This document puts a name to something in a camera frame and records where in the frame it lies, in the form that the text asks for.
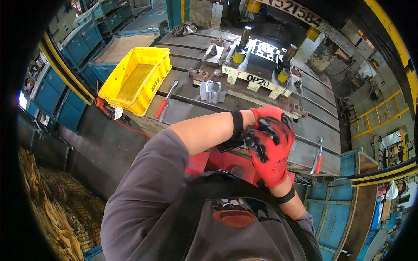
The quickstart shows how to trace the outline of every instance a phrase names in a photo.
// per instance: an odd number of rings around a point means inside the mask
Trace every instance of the black rubber palm coating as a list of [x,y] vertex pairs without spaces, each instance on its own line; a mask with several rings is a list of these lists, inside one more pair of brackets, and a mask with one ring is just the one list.
[[293,124],[290,118],[286,114],[282,114],[282,122],[289,127],[290,130],[293,130]]
[[247,136],[244,139],[245,144],[248,148],[251,148],[255,156],[261,163],[266,163],[268,161],[268,157],[265,151],[265,146],[261,142],[261,140],[255,135],[255,129],[253,126],[247,127]]
[[279,134],[277,133],[277,131],[273,127],[270,126],[271,122],[278,125],[285,132],[286,142],[289,142],[289,133],[288,133],[287,128],[285,127],[284,123],[282,123],[281,121],[277,120],[276,118],[268,116],[268,117],[265,117],[265,118],[258,117],[257,122],[258,122],[258,125],[260,125],[260,128],[265,128],[265,130],[268,131],[273,136],[273,141],[274,141],[275,145],[279,145],[279,143],[280,143],[280,140],[278,138]]
[[265,131],[271,134],[272,136],[272,140],[274,142],[274,145],[279,145],[280,144],[280,137],[279,134],[277,133],[277,131],[270,125],[270,121],[266,118],[263,117],[258,117],[257,119],[257,123],[258,123],[258,129],[260,131]]

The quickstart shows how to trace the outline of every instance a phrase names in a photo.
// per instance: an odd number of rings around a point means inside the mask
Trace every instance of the black wristband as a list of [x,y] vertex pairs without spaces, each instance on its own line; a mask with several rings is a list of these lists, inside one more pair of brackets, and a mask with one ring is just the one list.
[[292,185],[292,188],[290,189],[289,193],[287,193],[285,196],[281,198],[276,198],[276,202],[279,204],[283,204],[291,200],[295,196],[295,187]]
[[242,114],[239,111],[230,111],[232,114],[232,120],[234,122],[234,131],[232,133],[231,139],[238,139],[242,134],[242,125],[244,123],[242,119]]

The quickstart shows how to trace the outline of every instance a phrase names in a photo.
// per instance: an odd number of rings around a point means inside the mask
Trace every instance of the yellow plastic crate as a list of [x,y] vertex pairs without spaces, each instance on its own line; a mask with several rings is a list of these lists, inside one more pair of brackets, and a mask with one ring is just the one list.
[[133,48],[116,66],[99,91],[109,104],[144,116],[171,70],[170,49]]

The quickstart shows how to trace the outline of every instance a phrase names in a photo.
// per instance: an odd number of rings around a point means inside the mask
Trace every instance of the gloved hand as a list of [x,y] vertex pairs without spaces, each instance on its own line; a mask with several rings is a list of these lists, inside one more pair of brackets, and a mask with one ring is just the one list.
[[252,111],[252,113],[254,114],[256,121],[259,117],[273,117],[281,121],[282,115],[284,115],[285,113],[284,110],[272,105],[263,106],[256,109],[250,108],[250,111]]
[[293,124],[282,109],[274,106],[250,110],[254,113],[257,124],[255,128],[247,128],[245,143],[265,186],[274,188],[283,183],[291,173],[287,170],[287,159],[295,141]]

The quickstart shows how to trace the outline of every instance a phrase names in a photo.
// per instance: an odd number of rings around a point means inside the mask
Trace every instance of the red cable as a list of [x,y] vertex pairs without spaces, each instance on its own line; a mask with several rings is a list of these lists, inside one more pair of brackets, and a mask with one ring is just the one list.
[[116,120],[116,122],[117,122],[117,123],[119,123],[120,125],[122,125],[123,127],[127,128],[128,130],[131,130],[131,131],[133,131],[133,132],[137,132],[137,133],[144,134],[144,135],[145,135],[145,136],[147,136],[148,138],[151,138],[151,136],[150,136],[150,135],[148,135],[148,134],[146,134],[145,132],[141,132],[141,131],[137,131],[137,130],[131,129],[130,127],[128,127],[128,126],[126,126],[126,125],[122,124],[119,120]]

